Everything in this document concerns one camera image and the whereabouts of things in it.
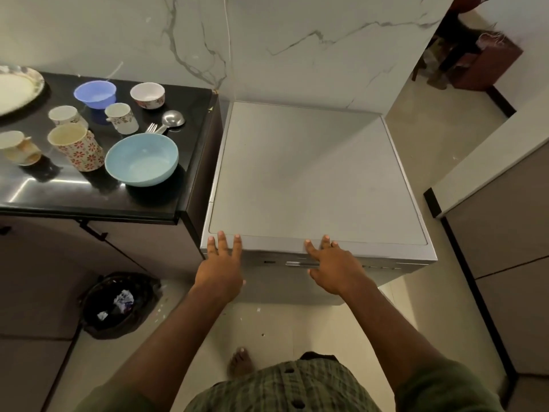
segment light blue bowl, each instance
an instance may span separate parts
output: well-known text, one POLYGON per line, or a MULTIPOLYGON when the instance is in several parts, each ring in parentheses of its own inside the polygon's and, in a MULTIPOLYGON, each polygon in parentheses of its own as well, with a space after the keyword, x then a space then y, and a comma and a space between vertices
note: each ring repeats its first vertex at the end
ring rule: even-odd
POLYGON ((115 144, 106 154, 105 168, 126 185, 153 186, 171 176, 178 160, 179 151, 172 139, 140 133, 115 144))
POLYGON ((74 90, 74 98, 95 110, 104 110, 116 102, 116 85, 109 81, 90 81, 74 90))

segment white tiled floor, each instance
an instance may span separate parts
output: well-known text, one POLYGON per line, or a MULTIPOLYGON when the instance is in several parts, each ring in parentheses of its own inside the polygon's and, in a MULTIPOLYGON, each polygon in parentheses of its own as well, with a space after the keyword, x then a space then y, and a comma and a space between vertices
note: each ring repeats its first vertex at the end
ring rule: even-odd
MULTIPOLYGON (((504 121, 485 93, 438 91, 426 85, 422 75, 406 83, 387 116, 439 261, 382 290, 438 349, 468 365, 494 391, 504 376, 502 365, 442 226, 431 218, 422 193, 504 121)), ((49 412, 74 409, 106 381, 185 291, 181 284, 167 283, 157 310, 136 332, 120 339, 99 341, 81 334, 49 412)), ((308 350, 334 354, 383 411, 395 408, 373 349, 346 305, 234 304, 199 350, 172 410, 182 411, 198 392, 224 380, 226 362, 237 346, 247 346, 258 367, 298 358, 308 350)))

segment white plate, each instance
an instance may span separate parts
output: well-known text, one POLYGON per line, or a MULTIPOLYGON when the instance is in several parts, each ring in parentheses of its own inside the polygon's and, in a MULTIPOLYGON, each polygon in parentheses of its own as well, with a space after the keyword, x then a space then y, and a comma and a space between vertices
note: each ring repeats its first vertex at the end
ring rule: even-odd
POLYGON ((44 85, 44 77, 32 68, 0 66, 0 116, 30 103, 44 85))

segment black trash bin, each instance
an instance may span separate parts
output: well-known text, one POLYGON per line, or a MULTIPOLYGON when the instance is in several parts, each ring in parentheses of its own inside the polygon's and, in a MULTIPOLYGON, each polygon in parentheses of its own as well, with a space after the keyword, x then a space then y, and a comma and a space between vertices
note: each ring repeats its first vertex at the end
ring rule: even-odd
POLYGON ((96 339, 135 331, 161 298, 160 280, 141 273, 114 272, 100 278, 80 299, 82 328, 96 339))

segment gray vein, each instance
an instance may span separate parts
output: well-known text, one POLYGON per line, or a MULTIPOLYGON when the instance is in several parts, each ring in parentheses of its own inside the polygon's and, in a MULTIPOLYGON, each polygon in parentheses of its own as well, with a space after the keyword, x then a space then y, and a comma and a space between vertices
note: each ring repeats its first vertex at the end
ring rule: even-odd
MULTIPOLYGON (((362 91, 364 92, 366 89, 368 89, 368 87, 370 86, 370 84, 372 82, 374 82, 374 79, 376 79, 378 76, 380 76, 381 74, 389 74, 393 68, 396 66, 396 64, 394 64, 393 66, 391 66, 390 68, 388 69, 382 69, 381 71, 379 71, 377 74, 375 74, 372 78, 370 78, 370 80, 368 81, 368 83, 366 84, 366 87, 364 87, 362 89, 362 91)), ((347 104, 347 106, 345 108, 349 108, 351 106, 352 103, 355 102, 355 100, 358 98, 358 96, 355 96, 350 103, 347 104)))
POLYGON ((200 20, 200 23, 202 25, 202 37, 204 38, 204 47, 206 47, 206 50, 210 55, 214 57, 217 55, 219 59, 223 62, 223 70, 224 70, 224 76, 220 79, 216 79, 215 76, 210 72, 210 70, 206 70, 202 72, 200 69, 196 68, 195 66, 188 64, 185 62, 177 53, 177 45, 175 43, 175 36, 174 36, 174 29, 175 24, 177 20, 177 0, 172 0, 172 5, 170 6, 168 3, 168 0, 164 0, 164 3, 166 4, 166 8, 168 8, 168 23, 166 27, 162 30, 163 34, 166 34, 168 36, 168 39, 170 40, 170 50, 174 54, 174 58, 176 62, 180 65, 182 65, 187 72, 189 72, 192 76, 206 82, 209 85, 212 85, 214 89, 219 89, 225 78, 227 77, 227 62, 223 60, 220 54, 218 54, 215 50, 210 49, 208 47, 208 44, 206 43, 206 34, 204 30, 204 23, 202 22, 202 19, 200 20))
MULTIPOLYGON (((427 13, 423 13, 420 17, 418 17, 417 20, 421 19, 422 17, 424 17, 426 15, 427 15, 427 13)), ((364 23, 363 25, 351 30, 350 32, 347 32, 346 34, 344 34, 343 36, 341 36, 340 38, 335 39, 335 40, 325 39, 324 34, 320 30, 313 30, 308 35, 303 36, 301 39, 299 39, 298 41, 293 42, 291 45, 285 47, 282 50, 279 50, 277 52, 272 52, 271 49, 267 48, 267 51, 271 54, 271 56, 276 56, 276 55, 281 54, 282 52, 285 52, 288 49, 291 49, 292 47, 300 44, 302 41, 304 41, 304 40, 306 40, 306 39, 308 39, 312 36, 315 36, 319 40, 319 45, 320 46, 326 46, 326 48, 327 48, 327 47, 330 47, 331 45, 345 39, 346 37, 351 36, 352 34, 355 34, 357 32, 360 32, 361 30, 365 29, 366 27, 372 26, 372 25, 378 25, 380 27, 397 27, 397 26, 411 26, 411 25, 414 25, 414 26, 417 26, 421 29, 429 29, 430 27, 433 27, 434 25, 438 24, 439 22, 440 22, 440 20, 437 20, 437 21, 434 21, 434 22, 429 22, 429 23, 416 23, 415 21, 407 21, 407 22, 402 22, 402 23, 391 23, 390 21, 387 21, 387 22, 371 21, 371 22, 364 23)))

